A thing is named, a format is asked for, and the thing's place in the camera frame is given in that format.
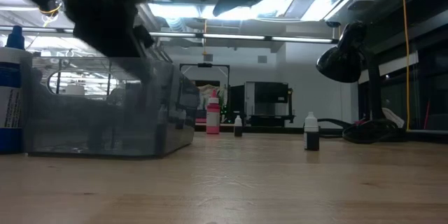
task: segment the table surface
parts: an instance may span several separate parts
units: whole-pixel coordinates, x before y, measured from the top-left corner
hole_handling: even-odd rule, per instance
[[[163,160],[0,156],[0,223],[448,223],[448,146],[196,133]]]

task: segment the red bottle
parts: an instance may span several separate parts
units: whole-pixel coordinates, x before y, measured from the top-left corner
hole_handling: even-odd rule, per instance
[[[219,106],[219,98],[216,96],[216,90],[213,90],[209,98],[207,106],[207,134],[219,134],[219,126],[221,122],[221,108]]]

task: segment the transparent storage bin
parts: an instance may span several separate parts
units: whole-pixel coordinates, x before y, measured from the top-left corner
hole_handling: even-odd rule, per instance
[[[35,57],[22,63],[22,92],[30,155],[160,157],[193,140],[199,90],[167,62]]]

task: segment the white wall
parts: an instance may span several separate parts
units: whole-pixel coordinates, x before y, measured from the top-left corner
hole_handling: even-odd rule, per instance
[[[285,82],[294,89],[293,110],[296,119],[287,127],[302,127],[309,111],[317,118],[334,118],[352,123],[358,119],[357,84],[342,84],[326,78],[316,69],[317,59],[331,47],[327,44],[286,43],[277,54],[265,48],[208,48],[213,64],[229,64],[230,84],[243,85],[246,81]],[[202,63],[201,48],[165,48],[175,65]],[[259,64],[258,56],[266,55],[267,64]],[[191,80],[219,80],[227,78],[216,68],[192,67],[185,74]],[[322,127],[337,127],[321,124]]]
[[[419,63],[419,52],[413,52],[409,55],[409,65]],[[391,60],[390,62],[380,64],[379,65],[379,75],[384,76],[386,74],[392,73],[393,71],[397,71],[399,69],[404,69],[407,66],[407,57],[399,57],[398,59]],[[359,78],[358,83],[364,83],[369,81],[369,72],[364,70],[361,72],[361,77]]]
[[[179,67],[180,63],[203,63],[202,48],[165,48],[165,51]],[[213,64],[230,65],[231,86],[243,85],[246,81],[275,81],[276,55],[266,48],[207,48],[208,54],[213,54]],[[267,63],[259,64],[258,56],[266,55]],[[193,66],[185,75],[190,80],[220,81],[221,85],[227,84],[227,77],[216,67],[205,69]]]
[[[278,81],[294,89],[296,119],[288,127],[301,127],[309,111],[317,118],[334,118],[351,123],[357,120],[356,84],[342,84],[326,78],[316,69],[317,59],[332,45],[287,43],[277,55]],[[337,127],[322,123],[322,127]]]

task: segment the ceiling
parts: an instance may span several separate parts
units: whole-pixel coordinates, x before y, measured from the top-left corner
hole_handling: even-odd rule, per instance
[[[161,3],[161,0],[155,0],[153,3]],[[349,6],[357,0],[350,0],[346,2],[343,7],[336,12],[329,20],[348,23],[352,20],[363,20],[365,22],[376,22],[387,17],[388,13],[399,8],[402,0],[369,0],[367,4],[361,4],[354,10],[349,10]],[[162,4],[182,4],[194,6],[199,11],[203,11],[205,6],[212,6],[217,0],[208,0],[204,3],[199,0],[163,0]],[[272,36],[304,36],[313,38],[333,38],[339,37],[340,30],[329,28],[325,22],[310,22],[304,21],[294,16],[295,13],[309,12],[307,18],[313,19],[319,16],[322,19],[326,12],[331,11],[329,6],[335,7],[335,4],[340,3],[341,0],[315,0],[311,2],[311,6],[306,10],[300,9],[302,2],[295,3],[293,1],[291,6],[294,11],[286,11],[285,17],[261,17],[249,20],[219,20],[208,19],[206,22],[206,32],[216,34],[257,34],[257,35],[272,35]],[[173,31],[173,26],[169,24],[168,19],[154,16],[154,12],[148,5],[144,4],[145,12],[140,13],[137,22],[146,24],[152,30],[160,29],[162,31]],[[196,17],[180,17],[185,31],[203,32],[205,22],[203,19]],[[27,0],[0,0],[0,25],[22,25],[42,27],[46,23],[46,17],[29,3]],[[48,23],[48,27],[63,27],[72,28],[74,24],[67,19],[62,13],[56,20]],[[51,55],[55,53],[69,53],[79,54],[97,54],[97,51],[84,42],[75,38],[58,38],[55,37],[35,37],[28,36],[26,38],[27,46],[32,43],[31,49],[45,50]],[[4,43],[4,36],[0,37],[0,43]],[[164,47],[202,47],[204,41],[202,39],[183,39],[183,38],[164,38],[161,40]],[[281,47],[280,42],[264,42],[264,41],[239,41],[228,39],[207,39],[206,46],[209,47],[226,47],[226,48],[270,48],[275,53]]]

